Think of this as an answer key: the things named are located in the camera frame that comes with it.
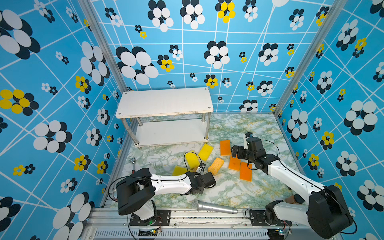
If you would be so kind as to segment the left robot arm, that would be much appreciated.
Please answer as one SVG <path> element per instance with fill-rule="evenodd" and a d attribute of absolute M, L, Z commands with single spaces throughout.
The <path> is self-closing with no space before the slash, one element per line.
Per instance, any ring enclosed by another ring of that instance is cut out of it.
<path fill-rule="evenodd" d="M 157 217 L 154 196 L 165 194 L 196 195 L 216 185 L 212 173 L 186 172 L 179 176 L 151 174 L 148 168 L 123 177 L 116 185 L 118 213 L 120 216 L 133 214 L 150 225 Z"/>

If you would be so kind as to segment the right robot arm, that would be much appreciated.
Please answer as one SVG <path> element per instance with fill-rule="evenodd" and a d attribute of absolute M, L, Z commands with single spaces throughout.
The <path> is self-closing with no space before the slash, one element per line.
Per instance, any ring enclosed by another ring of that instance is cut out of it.
<path fill-rule="evenodd" d="M 281 181 L 298 194 L 303 205 L 276 200 L 266 205 L 265 218 L 270 225 L 291 221 L 311 227 L 323 239 L 330 239 L 357 223 L 350 215 L 341 190 L 324 186 L 293 170 L 276 155 L 267 154 L 262 139 L 245 138 L 245 146 L 231 147 L 232 157 L 246 160 L 265 174 Z"/>

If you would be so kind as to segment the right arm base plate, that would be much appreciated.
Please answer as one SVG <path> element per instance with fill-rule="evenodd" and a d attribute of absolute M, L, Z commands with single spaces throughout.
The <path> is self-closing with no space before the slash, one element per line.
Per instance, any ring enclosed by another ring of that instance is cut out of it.
<path fill-rule="evenodd" d="M 278 227 L 288 228 L 292 226 L 291 221 L 277 220 L 272 224 L 267 222 L 264 210 L 251 210 L 247 209 L 245 212 L 246 218 L 251 221 L 252 227 Z"/>

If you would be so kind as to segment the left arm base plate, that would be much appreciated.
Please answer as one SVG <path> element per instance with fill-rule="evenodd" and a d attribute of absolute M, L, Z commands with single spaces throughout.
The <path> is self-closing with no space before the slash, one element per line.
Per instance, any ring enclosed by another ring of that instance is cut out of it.
<path fill-rule="evenodd" d="M 169 226 L 171 210 L 157 210 L 155 215 L 147 220 L 141 220 L 139 216 L 132 214 L 128 217 L 130 226 Z"/>

